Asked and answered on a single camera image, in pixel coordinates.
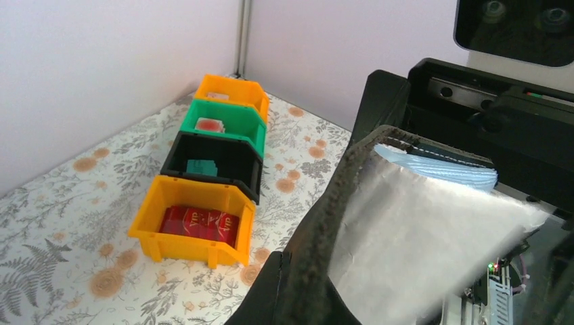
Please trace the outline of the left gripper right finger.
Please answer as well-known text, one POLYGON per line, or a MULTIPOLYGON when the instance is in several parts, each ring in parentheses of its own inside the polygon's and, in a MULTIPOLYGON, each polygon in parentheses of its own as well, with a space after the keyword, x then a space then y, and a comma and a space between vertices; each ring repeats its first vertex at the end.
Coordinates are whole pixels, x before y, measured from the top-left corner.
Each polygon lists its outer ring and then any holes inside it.
POLYGON ((573 323, 573 222, 549 220, 528 239, 532 280, 521 324, 573 323))

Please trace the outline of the black leather card holder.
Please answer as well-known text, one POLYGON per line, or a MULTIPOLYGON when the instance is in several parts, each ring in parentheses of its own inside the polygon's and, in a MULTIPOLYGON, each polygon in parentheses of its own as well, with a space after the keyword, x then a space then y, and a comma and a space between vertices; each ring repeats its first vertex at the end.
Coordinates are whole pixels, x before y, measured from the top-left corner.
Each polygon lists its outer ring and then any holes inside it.
POLYGON ((361 323, 409 324, 547 220, 532 204, 383 157, 384 143, 402 137, 381 126, 345 151, 293 236, 276 324, 325 321, 329 284, 361 323))

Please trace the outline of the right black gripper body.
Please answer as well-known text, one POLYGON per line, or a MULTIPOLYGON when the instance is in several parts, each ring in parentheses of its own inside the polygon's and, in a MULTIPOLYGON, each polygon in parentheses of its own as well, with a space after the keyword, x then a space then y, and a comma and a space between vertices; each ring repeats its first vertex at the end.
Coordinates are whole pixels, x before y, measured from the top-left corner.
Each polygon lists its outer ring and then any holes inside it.
POLYGON ((368 76, 351 141, 380 125, 484 156, 502 184, 573 212, 571 93, 426 58, 368 76))

